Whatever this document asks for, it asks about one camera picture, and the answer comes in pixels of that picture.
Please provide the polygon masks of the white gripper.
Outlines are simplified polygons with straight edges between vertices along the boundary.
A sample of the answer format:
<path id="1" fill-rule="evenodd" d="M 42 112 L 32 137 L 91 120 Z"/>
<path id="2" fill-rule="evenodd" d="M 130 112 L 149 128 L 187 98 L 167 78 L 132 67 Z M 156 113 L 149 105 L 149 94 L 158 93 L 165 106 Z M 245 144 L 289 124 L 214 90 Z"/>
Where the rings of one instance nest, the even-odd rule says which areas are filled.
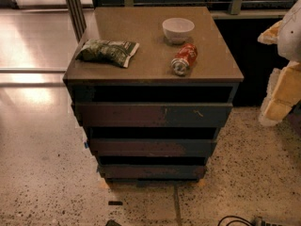
<path id="1" fill-rule="evenodd" d="M 277 44 L 278 54 L 292 60 L 283 69 L 273 69 L 261 104 L 260 124 L 275 126 L 301 101 L 301 0 L 297 0 L 282 21 L 260 33 L 257 41 Z"/>

